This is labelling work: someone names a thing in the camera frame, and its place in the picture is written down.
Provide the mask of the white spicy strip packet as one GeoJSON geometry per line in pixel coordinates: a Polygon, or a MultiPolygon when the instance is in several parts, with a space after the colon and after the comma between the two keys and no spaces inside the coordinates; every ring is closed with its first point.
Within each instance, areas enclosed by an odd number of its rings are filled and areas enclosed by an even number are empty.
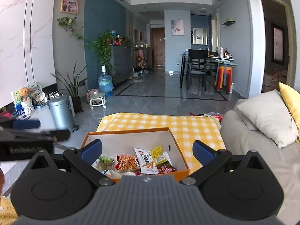
{"type": "MultiPolygon", "coordinates": [[[[134,148],[139,165],[140,165],[140,172],[144,175],[158,175],[159,171],[151,157],[150,151],[134,148]]],[[[164,152],[165,157],[167,158],[168,162],[170,163],[170,158],[167,152],[164,152]]]]}

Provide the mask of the orange stacked stools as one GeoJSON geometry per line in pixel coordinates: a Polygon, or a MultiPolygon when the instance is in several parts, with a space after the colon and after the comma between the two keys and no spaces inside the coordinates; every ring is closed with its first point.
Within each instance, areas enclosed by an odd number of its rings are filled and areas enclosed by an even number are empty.
{"type": "Polygon", "coordinates": [[[219,91],[224,86],[227,94],[232,92],[232,74],[232,66],[226,64],[218,65],[215,80],[217,91],[219,91]]]}

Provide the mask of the dining table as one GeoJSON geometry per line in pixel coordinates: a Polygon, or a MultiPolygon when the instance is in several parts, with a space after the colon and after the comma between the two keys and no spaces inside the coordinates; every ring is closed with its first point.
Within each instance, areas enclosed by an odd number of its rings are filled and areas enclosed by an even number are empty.
{"type": "Polygon", "coordinates": [[[228,77],[227,80],[227,91],[230,92],[231,83],[232,83],[232,67],[237,66],[233,62],[233,59],[224,59],[221,57],[213,57],[207,51],[197,51],[197,50],[189,50],[191,52],[190,55],[188,54],[181,54],[181,73],[179,79],[179,88],[183,86],[183,79],[185,74],[185,68],[187,65],[187,76],[186,80],[187,89],[189,89],[189,84],[191,80],[192,74],[198,74],[203,76],[202,85],[206,90],[206,80],[207,80],[207,73],[208,72],[215,72],[216,80],[215,86],[217,87],[217,91],[222,88],[225,83],[223,83],[223,78],[228,77]]]}

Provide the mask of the orange stick snack bag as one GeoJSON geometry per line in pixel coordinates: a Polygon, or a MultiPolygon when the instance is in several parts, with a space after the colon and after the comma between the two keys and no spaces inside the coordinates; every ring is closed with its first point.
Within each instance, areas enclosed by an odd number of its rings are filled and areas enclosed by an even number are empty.
{"type": "Polygon", "coordinates": [[[115,169],[121,172],[138,172],[140,165],[136,155],[117,155],[115,169]]]}

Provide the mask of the yellow cushion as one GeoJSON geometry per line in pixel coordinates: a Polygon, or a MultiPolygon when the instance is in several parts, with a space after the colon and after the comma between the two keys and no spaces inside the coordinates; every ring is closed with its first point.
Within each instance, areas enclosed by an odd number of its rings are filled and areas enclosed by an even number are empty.
{"type": "Polygon", "coordinates": [[[287,84],[279,82],[281,97],[293,119],[292,127],[280,131],[283,146],[291,144],[293,141],[299,144],[299,92],[287,84]]]}

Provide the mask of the dark red snack packet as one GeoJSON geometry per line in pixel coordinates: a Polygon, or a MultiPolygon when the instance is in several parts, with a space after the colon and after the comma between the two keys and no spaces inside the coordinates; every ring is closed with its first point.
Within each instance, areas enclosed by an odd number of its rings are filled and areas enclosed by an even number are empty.
{"type": "Polygon", "coordinates": [[[156,167],[159,171],[159,174],[168,174],[177,171],[177,169],[174,168],[168,161],[160,163],[156,167]]]}

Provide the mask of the white cushion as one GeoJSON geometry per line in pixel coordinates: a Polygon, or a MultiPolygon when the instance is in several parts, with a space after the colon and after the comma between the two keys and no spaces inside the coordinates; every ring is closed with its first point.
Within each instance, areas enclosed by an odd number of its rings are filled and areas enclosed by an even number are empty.
{"type": "Polygon", "coordinates": [[[276,89],[239,103],[237,109],[278,148],[292,144],[299,137],[296,123],[276,89]]]}

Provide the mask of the green clear snack packet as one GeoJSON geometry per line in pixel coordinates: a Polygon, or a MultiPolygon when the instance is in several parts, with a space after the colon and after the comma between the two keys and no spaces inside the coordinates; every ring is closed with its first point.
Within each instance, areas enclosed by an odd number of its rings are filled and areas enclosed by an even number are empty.
{"type": "Polygon", "coordinates": [[[92,164],[92,167],[98,171],[110,171],[114,169],[115,161],[108,156],[99,156],[92,164]]]}

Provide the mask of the dark grey cabinet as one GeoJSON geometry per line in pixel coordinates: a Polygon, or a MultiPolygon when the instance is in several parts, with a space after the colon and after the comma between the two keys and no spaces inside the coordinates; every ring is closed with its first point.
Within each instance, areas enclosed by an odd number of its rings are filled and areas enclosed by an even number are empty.
{"type": "Polygon", "coordinates": [[[110,64],[113,85],[117,85],[132,76],[132,54],[130,46],[111,46],[110,64]]]}

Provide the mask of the plush toy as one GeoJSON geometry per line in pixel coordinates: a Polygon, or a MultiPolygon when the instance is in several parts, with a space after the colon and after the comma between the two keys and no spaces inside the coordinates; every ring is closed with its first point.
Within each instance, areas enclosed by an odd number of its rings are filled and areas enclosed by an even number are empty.
{"type": "Polygon", "coordinates": [[[29,101],[31,99],[31,97],[30,97],[31,93],[32,93],[32,91],[27,87],[20,88],[20,90],[19,90],[19,100],[21,102],[29,101]]]}

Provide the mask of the hanging ivy plant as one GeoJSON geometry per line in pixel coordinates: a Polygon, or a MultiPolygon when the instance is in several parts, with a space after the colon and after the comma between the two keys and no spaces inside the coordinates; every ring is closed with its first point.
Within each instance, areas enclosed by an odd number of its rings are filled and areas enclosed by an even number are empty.
{"type": "Polygon", "coordinates": [[[102,66],[106,66],[108,70],[114,70],[115,67],[110,63],[113,45],[116,39],[111,31],[105,31],[100,34],[96,39],[87,42],[88,48],[94,50],[97,55],[97,59],[102,66]]]}

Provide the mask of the yellow snack packet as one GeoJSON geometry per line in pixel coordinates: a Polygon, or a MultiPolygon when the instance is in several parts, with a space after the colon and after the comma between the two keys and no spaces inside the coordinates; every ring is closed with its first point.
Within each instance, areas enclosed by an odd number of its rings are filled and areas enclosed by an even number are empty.
{"type": "Polygon", "coordinates": [[[155,165],[160,165],[160,164],[168,161],[164,155],[163,148],[161,145],[152,149],[150,151],[150,154],[151,154],[151,157],[152,157],[155,165]]]}

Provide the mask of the beige sofa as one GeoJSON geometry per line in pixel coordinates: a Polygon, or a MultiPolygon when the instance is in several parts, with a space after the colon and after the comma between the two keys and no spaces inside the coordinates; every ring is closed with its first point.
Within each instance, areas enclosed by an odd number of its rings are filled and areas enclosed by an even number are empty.
{"type": "Polygon", "coordinates": [[[299,144],[279,149],[237,109],[227,111],[220,130],[226,149],[244,155],[255,149],[263,157],[284,191],[284,202],[277,218],[284,224],[299,222],[299,144]]]}

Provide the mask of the silver trash can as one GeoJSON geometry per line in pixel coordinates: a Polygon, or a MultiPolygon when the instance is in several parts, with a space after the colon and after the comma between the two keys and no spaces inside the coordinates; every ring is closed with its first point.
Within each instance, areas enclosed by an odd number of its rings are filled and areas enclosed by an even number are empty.
{"type": "Polygon", "coordinates": [[[68,129],[71,133],[74,132],[75,121],[71,111],[68,95],[60,95],[49,100],[49,109],[52,114],[54,124],[59,130],[68,129]]]}

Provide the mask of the framed wall picture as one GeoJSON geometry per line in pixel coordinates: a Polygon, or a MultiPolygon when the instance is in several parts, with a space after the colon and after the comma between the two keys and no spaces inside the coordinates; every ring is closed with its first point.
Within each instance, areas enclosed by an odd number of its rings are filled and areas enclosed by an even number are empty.
{"type": "Polygon", "coordinates": [[[79,0],[61,0],[61,12],[77,15],[79,0]]]}

